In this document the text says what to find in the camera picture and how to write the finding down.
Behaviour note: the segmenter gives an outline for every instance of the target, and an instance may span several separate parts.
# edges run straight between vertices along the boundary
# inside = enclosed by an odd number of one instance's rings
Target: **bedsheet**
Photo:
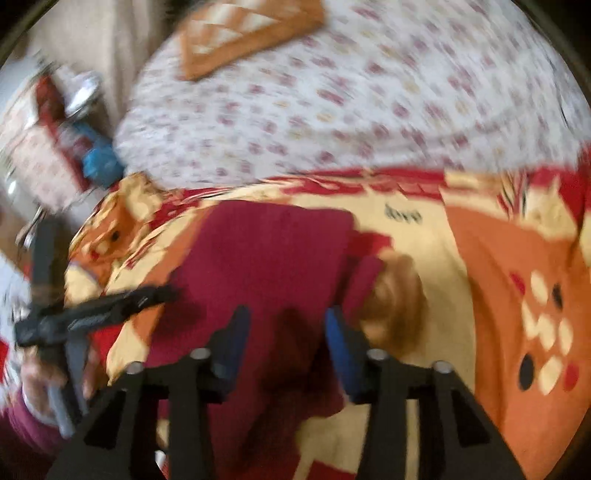
[[[143,69],[115,145],[167,188],[314,169],[572,164],[591,112],[511,0],[324,0],[326,26],[180,79],[178,37]]]
[[[420,366],[451,362],[527,478],[542,480],[591,406],[589,158],[583,153],[576,171],[353,169],[279,176],[235,189],[166,191],[134,174],[74,238],[67,298],[76,302],[166,282],[227,200],[348,211],[360,238],[352,248],[360,257],[407,254],[420,276],[425,325],[401,359]],[[175,320],[159,323],[162,312],[147,310],[97,334],[111,378],[170,341]],[[231,478],[352,479],[368,408],[330,408],[293,425],[287,445],[275,445],[271,453],[263,446],[275,432],[258,432],[260,455],[250,448],[256,461]],[[415,478],[412,406],[409,418],[407,478]]]

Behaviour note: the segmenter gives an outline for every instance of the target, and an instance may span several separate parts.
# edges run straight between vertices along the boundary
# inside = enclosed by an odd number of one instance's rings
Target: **orange blanket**
[[[67,295],[77,302],[165,282],[226,199],[346,209],[369,243],[377,239],[364,248],[414,259],[428,315],[403,361],[450,361],[527,478],[541,480],[591,404],[590,193],[583,174],[550,169],[498,176],[359,170],[192,192],[164,192],[136,174],[121,181],[72,242]],[[142,312],[99,334],[112,378],[128,362],[146,359],[160,313]],[[410,410],[412,478],[418,437]],[[300,461],[288,478],[328,471],[352,478],[367,415],[367,406],[348,404],[332,417],[304,421],[294,436]]]

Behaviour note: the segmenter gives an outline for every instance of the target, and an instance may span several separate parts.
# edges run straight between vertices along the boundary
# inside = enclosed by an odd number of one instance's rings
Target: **maroon garment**
[[[63,442],[57,428],[31,415],[19,394],[0,412],[0,475],[7,470],[14,480],[43,480]]]
[[[354,236],[353,216],[344,210],[225,201],[173,274],[181,299],[165,307],[149,367],[204,346],[236,306],[252,314],[236,390],[210,408],[220,479],[262,478],[254,472],[269,474],[270,463],[277,466],[274,480],[291,478],[300,422],[343,407],[324,344],[324,314],[335,303],[353,312],[382,268],[377,258],[348,256]]]

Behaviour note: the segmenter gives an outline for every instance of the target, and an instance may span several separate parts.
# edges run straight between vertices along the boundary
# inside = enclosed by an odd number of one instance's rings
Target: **screw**
[[[125,367],[125,371],[129,375],[139,374],[144,371],[144,364],[142,362],[131,362],[127,367]]]
[[[209,348],[196,348],[189,354],[189,356],[193,360],[207,360],[211,354]]]
[[[372,348],[368,350],[368,358],[376,362],[383,362],[388,358],[388,352],[381,348]]]
[[[453,365],[445,360],[438,360],[433,364],[433,368],[441,374],[447,375],[453,372]]]

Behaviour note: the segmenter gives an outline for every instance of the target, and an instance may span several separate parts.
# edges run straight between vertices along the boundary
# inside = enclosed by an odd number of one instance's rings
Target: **hand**
[[[97,389],[107,383],[107,374],[100,364],[100,358],[96,350],[91,348],[88,360],[82,376],[82,391],[88,400]],[[38,355],[37,348],[33,347],[25,351],[25,358],[21,367],[21,381],[23,394],[31,407],[40,414],[53,417],[54,413],[49,405],[47,387],[63,387],[67,377],[57,366],[43,363]]]

